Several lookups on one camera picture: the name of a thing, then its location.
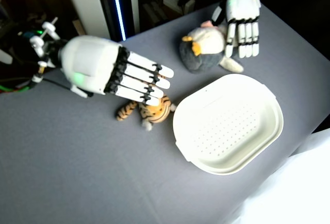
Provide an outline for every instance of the tiger's tail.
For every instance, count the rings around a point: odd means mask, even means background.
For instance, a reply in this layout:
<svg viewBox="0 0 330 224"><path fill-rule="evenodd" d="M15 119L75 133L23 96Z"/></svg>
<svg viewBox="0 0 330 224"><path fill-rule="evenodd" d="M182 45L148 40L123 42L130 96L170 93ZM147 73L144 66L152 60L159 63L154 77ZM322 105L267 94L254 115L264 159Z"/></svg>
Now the tiger's tail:
<svg viewBox="0 0 330 224"><path fill-rule="evenodd" d="M136 101L131 101L130 103L128 103L127 105L123 106L122 108L120 108L116 114L116 119L118 121L122 121L124 119L126 119L128 116L131 115L131 113L133 112L134 108L138 105L138 103Z"/></svg>

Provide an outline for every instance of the robotic hand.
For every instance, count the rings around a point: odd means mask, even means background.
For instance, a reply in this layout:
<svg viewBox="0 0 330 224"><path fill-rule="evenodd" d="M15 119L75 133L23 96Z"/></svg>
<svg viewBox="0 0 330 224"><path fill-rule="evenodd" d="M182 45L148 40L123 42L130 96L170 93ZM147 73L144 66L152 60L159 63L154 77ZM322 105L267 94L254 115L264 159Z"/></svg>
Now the robotic hand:
<svg viewBox="0 0 330 224"><path fill-rule="evenodd" d="M55 41L60 38L55 33L54 21L44 23L45 33ZM120 97L157 106L168 89L173 70L129 51L122 45L93 36L79 36L68 41L58 50L58 61L52 60L45 52L42 36L30 39L36 53L41 58L40 69L32 81L40 82L43 69L47 66L61 66L70 90L87 98L89 93L105 95L112 93Z"/></svg>
<svg viewBox="0 0 330 224"><path fill-rule="evenodd" d="M220 2L212 16L214 25L219 25L224 19L228 22L225 55L231 57L233 54L233 41L238 27L238 52L239 57L257 56L259 54L259 27L260 0L226 0Z"/></svg>

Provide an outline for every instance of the tabletop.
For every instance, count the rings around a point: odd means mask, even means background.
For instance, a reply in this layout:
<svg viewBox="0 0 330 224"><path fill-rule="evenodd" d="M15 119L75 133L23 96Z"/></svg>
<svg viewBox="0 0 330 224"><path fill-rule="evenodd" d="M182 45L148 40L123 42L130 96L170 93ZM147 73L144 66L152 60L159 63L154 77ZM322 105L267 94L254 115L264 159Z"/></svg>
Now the tabletop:
<svg viewBox="0 0 330 224"><path fill-rule="evenodd" d="M229 74L194 75L179 59L181 37L214 8L123 42L174 70L166 91L174 103ZM147 132L138 111L116 121L125 99L84 99L42 82L0 95L0 223L222 223L330 113L330 62L264 6L259 26L260 54L239 61L277 97L284 129L243 170L216 176L188 163L172 114ZM46 77L68 84L60 70Z"/></svg>

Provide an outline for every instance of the white robotic hand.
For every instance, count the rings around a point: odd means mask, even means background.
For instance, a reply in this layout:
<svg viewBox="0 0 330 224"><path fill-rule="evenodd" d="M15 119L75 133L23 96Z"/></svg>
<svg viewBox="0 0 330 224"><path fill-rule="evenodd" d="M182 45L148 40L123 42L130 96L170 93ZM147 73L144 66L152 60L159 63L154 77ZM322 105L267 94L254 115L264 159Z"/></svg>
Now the white robotic hand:
<svg viewBox="0 0 330 224"><path fill-rule="evenodd" d="M257 56L259 54L259 27L260 0L227 0L225 5L228 33L225 55L233 54L233 41L237 34L239 57ZM213 23L219 22L221 12L219 6L212 16Z"/></svg>
<svg viewBox="0 0 330 224"><path fill-rule="evenodd" d="M87 97L88 91L157 106L168 89L173 70L135 54L120 44L93 36L71 39L60 51L62 70L71 91Z"/></svg>

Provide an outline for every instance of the stuffed animal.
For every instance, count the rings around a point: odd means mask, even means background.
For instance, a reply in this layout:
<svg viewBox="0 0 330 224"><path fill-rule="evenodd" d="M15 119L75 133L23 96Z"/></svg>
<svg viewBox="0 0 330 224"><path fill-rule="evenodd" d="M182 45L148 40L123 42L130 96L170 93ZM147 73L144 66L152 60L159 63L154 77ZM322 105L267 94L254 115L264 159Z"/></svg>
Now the stuffed animal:
<svg viewBox="0 0 330 224"><path fill-rule="evenodd" d="M126 119L132 114L137 105L139 106L139 111L142 116L142 126L147 131L151 131L153 124L164 121L170 111L174 112L176 109L176 105L171 103L167 95L164 95L163 98L159 99L159 105L156 107L131 101L118 110L116 115L117 120L122 121Z"/></svg>
<svg viewBox="0 0 330 224"><path fill-rule="evenodd" d="M226 33L225 26L213 26L211 21L207 21L184 36L180 55L186 68L192 73L199 73L220 65L234 73L243 72L244 68L238 62L224 56Z"/></svg>

